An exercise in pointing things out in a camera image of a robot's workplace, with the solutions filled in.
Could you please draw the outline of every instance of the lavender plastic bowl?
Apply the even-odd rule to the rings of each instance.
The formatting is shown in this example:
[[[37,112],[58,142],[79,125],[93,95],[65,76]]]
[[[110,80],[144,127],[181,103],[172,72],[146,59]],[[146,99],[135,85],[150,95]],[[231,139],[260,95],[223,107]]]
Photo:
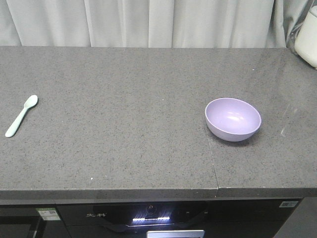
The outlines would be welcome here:
[[[227,141],[241,141],[252,136],[261,125],[259,112],[250,104],[234,98],[219,98],[205,109],[208,128]]]

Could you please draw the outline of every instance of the plastic spoon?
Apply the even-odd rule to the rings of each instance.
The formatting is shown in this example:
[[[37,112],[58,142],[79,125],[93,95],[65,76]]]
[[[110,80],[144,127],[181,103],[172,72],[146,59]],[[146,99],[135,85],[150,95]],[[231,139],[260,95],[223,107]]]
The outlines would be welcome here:
[[[14,136],[14,134],[16,133],[16,131],[18,130],[22,119],[24,118],[24,115],[26,114],[26,112],[28,111],[28,109],[30,109],[31,107],[34,107],[38,102],[38,96],[36,95],[32,95],[31,97],[28,98],[28,100],[26,100],[26,102],[24,103],[24,108],[23,110],[20,112],[20,114],[17,116],[17,118],[14,120],[14,122],[12,123],[12,125],[9,127],[9,129],[6,131],[5,136],[6,137],[12,137]]]

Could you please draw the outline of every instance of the label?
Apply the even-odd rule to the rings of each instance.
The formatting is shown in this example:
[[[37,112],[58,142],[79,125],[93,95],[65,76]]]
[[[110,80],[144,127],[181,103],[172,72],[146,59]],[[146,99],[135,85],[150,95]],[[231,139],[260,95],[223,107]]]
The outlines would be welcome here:
[[[55,208],[37,208],[36,210],[44,221],[60,221]]]
[[[295,207],[298,201],[284,201],[279,207]]]

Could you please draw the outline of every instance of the handle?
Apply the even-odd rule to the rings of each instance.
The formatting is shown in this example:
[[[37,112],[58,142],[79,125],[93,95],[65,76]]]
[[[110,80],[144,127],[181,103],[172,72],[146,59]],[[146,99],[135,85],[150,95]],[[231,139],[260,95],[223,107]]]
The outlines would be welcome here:
[[[9,127],[9,129],[6,131],[5,136],[6,137],[12,137],[18,130],[20,123],[22,119],[24,118],[24,115],[26,113],[27,109],[23,108],[23,110],[20,112],[20,114],[17,116],[17,118],[14,120],[12,125]]]
[[[203,238],[204,230],[148,231],[147,238]]]

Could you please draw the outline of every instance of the white appliance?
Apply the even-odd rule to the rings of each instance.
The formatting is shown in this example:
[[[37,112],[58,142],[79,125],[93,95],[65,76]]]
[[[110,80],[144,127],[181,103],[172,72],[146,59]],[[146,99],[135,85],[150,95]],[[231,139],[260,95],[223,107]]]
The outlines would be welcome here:
[[[317,69],[317,5],[308,12],[294,48],[300,57]]]

